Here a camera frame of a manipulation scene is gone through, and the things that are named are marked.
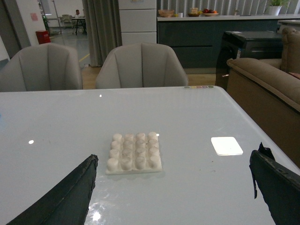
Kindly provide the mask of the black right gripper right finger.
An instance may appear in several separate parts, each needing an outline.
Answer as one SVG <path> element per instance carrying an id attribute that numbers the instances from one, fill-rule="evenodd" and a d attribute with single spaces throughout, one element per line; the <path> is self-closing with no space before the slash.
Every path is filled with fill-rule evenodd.
<path id="1" fill-rule="evenodd" d="M 257 197 L 257 189 L 260 189 L 275 224 L 298 225 L 300 176 L 276 162 L 271 149 L 262 143 L 252 151 L 249 163 L 254 198 Z"/>

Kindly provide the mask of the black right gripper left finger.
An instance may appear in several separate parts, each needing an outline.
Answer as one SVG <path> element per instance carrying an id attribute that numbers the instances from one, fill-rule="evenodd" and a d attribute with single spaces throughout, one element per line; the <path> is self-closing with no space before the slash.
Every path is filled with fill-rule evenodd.
<path id="1" fill-rule="evenodd" d="M 95 187 L 98 157 L 90 155 L 9 225 L 83 225 Z"/>

